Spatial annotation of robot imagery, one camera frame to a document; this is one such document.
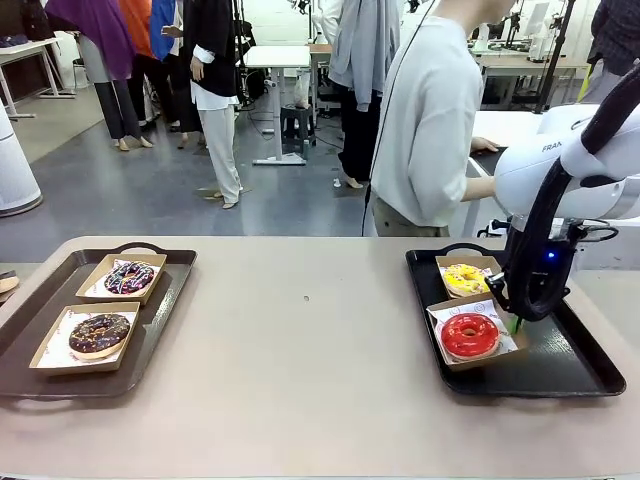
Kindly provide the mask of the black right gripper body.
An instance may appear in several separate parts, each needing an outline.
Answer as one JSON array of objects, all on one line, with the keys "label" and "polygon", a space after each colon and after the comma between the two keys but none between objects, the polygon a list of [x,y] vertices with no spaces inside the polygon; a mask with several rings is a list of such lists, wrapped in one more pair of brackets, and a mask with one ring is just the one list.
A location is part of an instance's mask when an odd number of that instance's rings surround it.
[{"label": "black right gripper body", "polygon": [[570,242],[549,240],[537,267],[537,304],[552,310],[567,294],[570,273]]}]

